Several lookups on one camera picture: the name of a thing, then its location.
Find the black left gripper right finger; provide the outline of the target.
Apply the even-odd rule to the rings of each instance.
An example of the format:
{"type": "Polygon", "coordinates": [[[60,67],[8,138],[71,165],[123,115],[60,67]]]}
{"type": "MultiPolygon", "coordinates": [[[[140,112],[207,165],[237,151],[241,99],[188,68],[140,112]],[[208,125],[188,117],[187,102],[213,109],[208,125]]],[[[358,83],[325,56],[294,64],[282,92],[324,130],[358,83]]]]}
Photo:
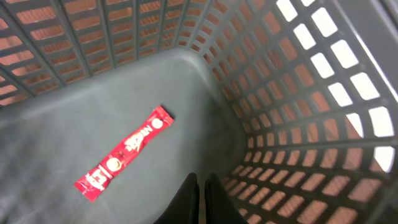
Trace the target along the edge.
{"type": "Polygon", "coordinates": [[[205,182],[205,205],[207,224],[248,224],[234,207],[214,173],[205,182]]]}

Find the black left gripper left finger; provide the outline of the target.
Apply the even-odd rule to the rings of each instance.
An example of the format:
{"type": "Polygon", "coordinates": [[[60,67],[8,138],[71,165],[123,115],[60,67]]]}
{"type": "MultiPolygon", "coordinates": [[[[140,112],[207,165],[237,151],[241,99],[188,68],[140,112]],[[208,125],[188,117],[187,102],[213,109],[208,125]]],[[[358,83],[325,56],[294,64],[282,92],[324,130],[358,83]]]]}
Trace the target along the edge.
{"type": "Polygon", "coordinates": [[[189,173],[169,206],[154,224],[198,224],[200,189],[197,175],[189,173]]]}

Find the red Nescafe coffee stick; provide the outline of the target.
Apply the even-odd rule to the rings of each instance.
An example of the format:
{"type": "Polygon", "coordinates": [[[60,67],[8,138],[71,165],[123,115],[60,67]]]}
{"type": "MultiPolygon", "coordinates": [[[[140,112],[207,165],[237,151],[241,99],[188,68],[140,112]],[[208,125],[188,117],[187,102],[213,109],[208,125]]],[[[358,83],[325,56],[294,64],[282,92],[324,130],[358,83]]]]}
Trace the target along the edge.
{"type": "Polygon", "coordinates": [[[174,122],[161,105],[135,131],[126,136],[94,168],[78,179],[74,186],[89,201],[94,202],[144,149],[144,147],[174,122]]]}

